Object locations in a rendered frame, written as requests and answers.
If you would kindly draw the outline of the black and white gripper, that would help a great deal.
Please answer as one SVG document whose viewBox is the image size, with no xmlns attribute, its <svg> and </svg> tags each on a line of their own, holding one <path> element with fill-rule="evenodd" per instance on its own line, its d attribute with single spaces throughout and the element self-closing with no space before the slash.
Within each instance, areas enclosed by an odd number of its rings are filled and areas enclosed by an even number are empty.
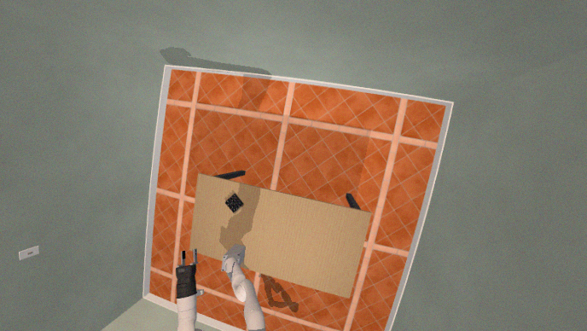
<svg viewBox="0 0 587 331">
<path fill-rule="evenodd" d="M 193 249 L 194 263 L 185 266 L 185 251 L 181 251 L 181 264 L 177 265 L 177 311 L 188 311 L 196 307 L 197 296 L 204 294 L 204 289 L 196 290 L 197 248 Z M 182 266 L 182 267 L 181 267 Z M 196 292 L 197 291 L 197 292 Z"/>
</svg>

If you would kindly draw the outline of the black knob box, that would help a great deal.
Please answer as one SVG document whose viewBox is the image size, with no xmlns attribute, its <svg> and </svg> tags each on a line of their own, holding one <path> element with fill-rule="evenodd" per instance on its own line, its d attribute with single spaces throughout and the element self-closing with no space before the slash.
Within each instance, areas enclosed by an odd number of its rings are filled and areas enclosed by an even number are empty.
<svg viewBox="0 0 587 331">
<path fill-rule="evenodd" d="M 233 198 L 234 197 L 234 198 Z M 229 201 L 229 202 L 228 202 Z M 239 202 L 239 203 L 238 203 Z M 230 208 L 230 210 L 234 213 L 236 210 L 239 209 L 244 203 L 239 199 L 236 194 L 233 194 L 229 197 L 225 204 Z"/>
</svg>

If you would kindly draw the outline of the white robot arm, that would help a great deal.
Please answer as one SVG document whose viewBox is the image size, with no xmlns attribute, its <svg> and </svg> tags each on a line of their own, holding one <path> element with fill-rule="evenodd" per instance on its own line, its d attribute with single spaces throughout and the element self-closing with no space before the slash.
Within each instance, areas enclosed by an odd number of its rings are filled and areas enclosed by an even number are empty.
<svg viewBox="0 0 587 331">
<path fill-rule="evenodd" d="M 241 302 L 245 302 L 244 317 L 248 331 L 265 331 L 264 313 L 258 302 L 253 283 L 246 279 L 235 258 L 228 258 L 224 262 L 224 268 L 230 278 L 235 296 Z M 177 314 L 177 331 L 195 331 L 196 307 L 188 311 L 178 311 Z"/>
</svg>

